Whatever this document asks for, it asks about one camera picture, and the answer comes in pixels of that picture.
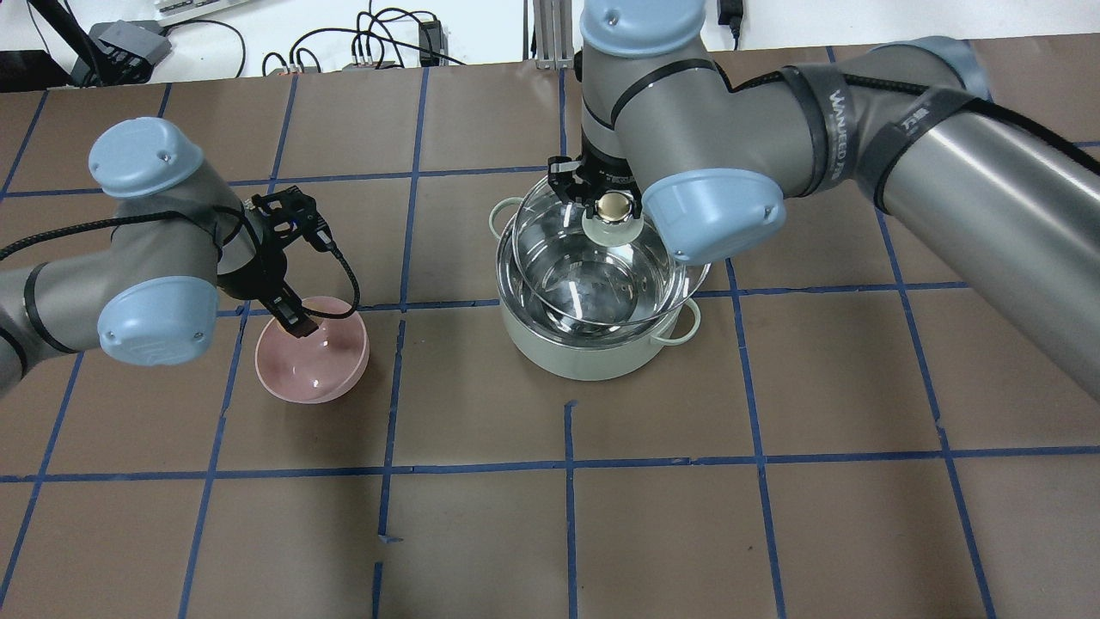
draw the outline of white wall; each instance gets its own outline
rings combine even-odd
[[[153,0],[69,3],[86,30],[96,22],[155,18]],[[574,24],[583,3],[574,0]],[[733,37],[716,23],[716,0],[706,3],[711,16],[704,41],[711,49],[730,48]],[[251,76],[260,75],[265,53],[285,55],[299,35],[316,27],[352,27],[355,13],[366,4],[364,0],[253,0],[207,16],[231,23],[244,34],[244,75]],[[448,31],[451,55],[463,62],[501,63],[521,57],[524,0],[375,0],[374,4],[376,10],[398,5],[435,11]],[[745,5],[744,48],[878,43],[927,34],[989,38],[1100,32],[1100,0],[745,0]],[[69,68],[76,54],[41,18],[38,23],[54,57]],[[392,29],[398,38],[416,42],[413,26],[393,24]],[[0,48],[42,48],[25,0],[0,0]],[[154,81],[210,79],[232,76],[237,70],[240,47],[226,29],[187,26],[170,38],[173,53],[157,67]],[[345,34],[321,34],[306,46],[321,57],[326,70],[334,70],[351,62],[350,40]],[[574,41],[580,42],[575,27]]]

